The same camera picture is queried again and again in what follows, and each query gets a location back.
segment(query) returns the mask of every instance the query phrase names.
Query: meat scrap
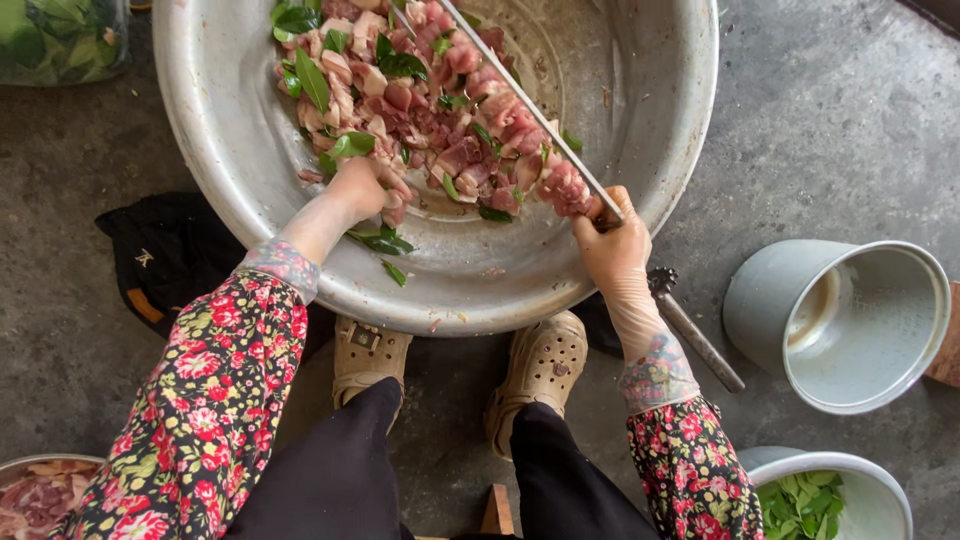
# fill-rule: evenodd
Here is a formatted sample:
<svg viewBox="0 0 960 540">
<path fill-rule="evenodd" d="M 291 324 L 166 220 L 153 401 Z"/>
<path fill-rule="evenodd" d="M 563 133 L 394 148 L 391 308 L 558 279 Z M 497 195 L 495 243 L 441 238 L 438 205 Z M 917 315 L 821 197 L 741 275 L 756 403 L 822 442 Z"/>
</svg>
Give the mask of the meat scrap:
<svg viewBox="0 0 960 540">
<path fill-rule="evenodd" d="M 494 66 L 483 62 L 453 17 L 436 0 L 407 0 L 413 37 L 403 28 L 389 27 L 387 6 L 382 0 L 326 0 L 321 28 L 283 43 L 288 60 L 296 45 L 303 48 L 329 87 L 329 108 L 323 113 L 306 92 L 300 94 L 298 118 L 314 150 L 329 152 L 335 137 L 350 131 L 374 135 L 370 157 L 386 171 L 388 203 L 382 217 L 392 227 L 402 222 L 406 205 L 417 196 L 403 180 L 411 167 L 425 168 L 430 188 L 455 190 L 461 204 L 519 215 L 524 195 L 535 191 L 560 216 L 586 212 L 590 197 L 583 179 L 568 161 L 549 152 L 549 135 Z M 331 29 L 348 35 L 341 53 L 324 50 Z M 513 65 L 502 29 L 477 32 L 505 66 Z M 382 55 L 377 47 L 381 36 L 395 54 L 420 60 L 426 80 L 381 71 L 376 58 Z M 444 39 L 448 43 L 439 47 Z M 281 64 L 275 73 L 286 91 Z M 299 176 L 307 183 L 321 178 L 307 170 Z"/>
<path fill-rule="evenodd" d="M 80 507 L 99 468 L 73 459 L 46 461 L 0 486 L 0 538 L 46 538 L 60 516 Z"/>
</svg>

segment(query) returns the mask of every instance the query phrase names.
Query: black pants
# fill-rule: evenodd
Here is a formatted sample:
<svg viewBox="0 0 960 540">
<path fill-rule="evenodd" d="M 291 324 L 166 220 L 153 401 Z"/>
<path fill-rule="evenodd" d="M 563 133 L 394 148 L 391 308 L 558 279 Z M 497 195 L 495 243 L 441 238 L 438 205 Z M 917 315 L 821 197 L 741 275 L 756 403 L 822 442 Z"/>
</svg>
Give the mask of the black pants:
<svg viewBox="0 0 960 540">
<path fill-rule="evenodd" d="M 387 427 L 400 385 L 386 379 L 334 411 L 274 457 L 226 538 L 244 540 L 412 540 L 397 518 Z M 528 540 L 653 540 L 653 527 L 580 454 L 566 423 L 532 403 L 510 441 Z M 458 540 L 514 538 L 468 534 Z"/>
</svg>

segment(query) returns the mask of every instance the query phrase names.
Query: bowl of meat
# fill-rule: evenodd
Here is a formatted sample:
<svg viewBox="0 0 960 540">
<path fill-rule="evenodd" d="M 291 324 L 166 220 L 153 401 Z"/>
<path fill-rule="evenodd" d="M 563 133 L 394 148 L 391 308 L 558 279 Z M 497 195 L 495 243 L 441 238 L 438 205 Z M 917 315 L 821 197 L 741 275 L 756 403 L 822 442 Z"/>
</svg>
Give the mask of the bowl of meat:
<svg viewBox="0 0 960 540">
<path fill-rule="evenodd" d="M 594 290 L 568 215 L 589 191 L 469 26 L 653 233 L 683 193 L 716 87 L 716 3 L 173 0 L 157 73 L 187 165 L 233 233 L 277 233 L 343 160 L 389 171 L 381 216 L 318 302 L 419 335 L 508 331 Z"/>
<path fill-rule="evenodd" d="M 0 538 L 40 540 L 81 497 L 104 460 L 43 454 L 0 464 Z"/>
</svg>

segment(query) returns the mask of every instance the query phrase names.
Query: concrete floor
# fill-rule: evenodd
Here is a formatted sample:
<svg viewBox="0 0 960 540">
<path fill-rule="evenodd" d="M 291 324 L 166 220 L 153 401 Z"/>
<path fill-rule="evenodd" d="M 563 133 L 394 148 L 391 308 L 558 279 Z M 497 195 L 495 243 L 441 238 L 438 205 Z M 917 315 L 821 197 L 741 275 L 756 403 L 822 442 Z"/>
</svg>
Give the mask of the concrete floor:
<svg viewBox="0 0 960 540">
<path fill-rule="evenodd" d="M 655 241 L 655 262 L 682 273 L 676 295 L 747 383 L 727 394 L 694 359 L 704 393 L 737 448 L 862 455 L 903 485 L 917 538 L 954 538 L 960 390 L 922 380 L 870 414 L 816 412 L 725 341 L 720 306 L 737 266 L 786 238 L 908 240 L 960 275 L 960 43 L 893 0 L 731 0 L 720 10 L 706 146 Z M 143 196 L 196 189 L 167 124 L 150 32 L 149 15 L 137 15 L 135 64 L 112 81 L 0 87 L 0 461 L 105 454 L 163 345 L 121 303 L 110 244 L 93 226 Z M 512 487 L 518 515 L 512 468 L 490 455 L 480 422 L 508 339 L 414 342 L 392 444 L 402 516 L 417 534 L 475 528 L 492 482 Z M 304 366 L 282 438 L 329 407 L 323 358 L 329 348 Z M 590 354 L 568 420 L 584 454 L 640 501 L 619 369 Z"/>
</svg>

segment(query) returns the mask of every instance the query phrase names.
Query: metal skewer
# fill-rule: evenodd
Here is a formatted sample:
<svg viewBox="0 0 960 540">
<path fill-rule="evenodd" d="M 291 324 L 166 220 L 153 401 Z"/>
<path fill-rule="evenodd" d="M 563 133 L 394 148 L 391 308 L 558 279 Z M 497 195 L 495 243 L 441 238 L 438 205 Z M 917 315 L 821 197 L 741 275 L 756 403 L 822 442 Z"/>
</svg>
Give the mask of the metal skewer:
<svg viewBox="0 0 960 540">
<path fill-rule="evenodd" d="M 496 57 L 496 54 L 493 53 L 491 48 L 483 42 L 483 39 L 481 39 L 476 32 L 473 32 L 473 28 L 470 27 L 467 20 L 464 19 L 464 17 L 459 11 L 457 11 L 455 7 L 453 7 L 453 4 L 451 4 L 449 0 L 438 1 L 445 10 L 453 15 L 453 18 L 457 21 L 457 25 L 460 26 L 460 30 L 469 36 L 470 40 L 473 41 L 473 44 L 480 49 L 480 52 L 483 54 L 484 58 L 496 68 L 497 72 L 500 74 L 500 77 L 502 77 L 507 85 L 510 86 L 510 89 L 514 91 L 516 97 L 520 98 L 520 101 L 523 102 L 523 105 L 527 106 L 527 109 L 534 115 L 534 118 L 537 119 L 537 123 L 539 123 L 540 126 L 550 135 L 550 137 L 553 138 L 554 144 L 559 146 L 560 149 L 564 151 L 564 154 L 566 154 L 566 156 L 573 163 L 573 166 L 577 167 L 577 170 L 580 171 L 580 175 L 587 181 L 587 186 L 589 186 L 590 191 L 592 191 L 594 195 L 600 197 L 600 200 L 603 201 L 604 206 L 606 206 L 607 210 L 609 210 L 612 214 L 612 219 L 608 219 L 605 225 L 607 227 L 619 227 L 622 225 L 624 220 L 623 211 L 620 210 L 620 207 L 618 207 L 613 199 L 610 198 L 610 195 L 607 194 L 607 190 L 605 190 L 603 186 L 597 182 L 597 179 L 593 178 L 593 175 L 590 174 L 587 166 L 580 161 L 580 158 L 578 158 L 572 150 L 570 150 L 570 147 L 566 145 L 564 139 L 556 131 L 554 131 L 553 127 L 551 127 L 549 122 L 547 122 L 546 117 L 543 116 L 543 113 L 540 112 L 540 109 L 537 107 L 537 105 L 533 102 L 533 100 L 530 99 L 530 96 L 523 91 L 523 88 L 520 87 L 520 85 L 514 80 L 513 76 L 510 75 L 510 72 L 507 71 L 507 68 L 503 67 L 503 64 L 500 63 L 500 59 Z M 394 11 L 394 16 L 399 18 L 400 22 L 403 23 L 403 26 L 415 36 L 416 33 L 410 26 L 409 21 L 407 21 L 406 16 L 393 2 L 390 4 L 391 9 Z"/>
</svg>

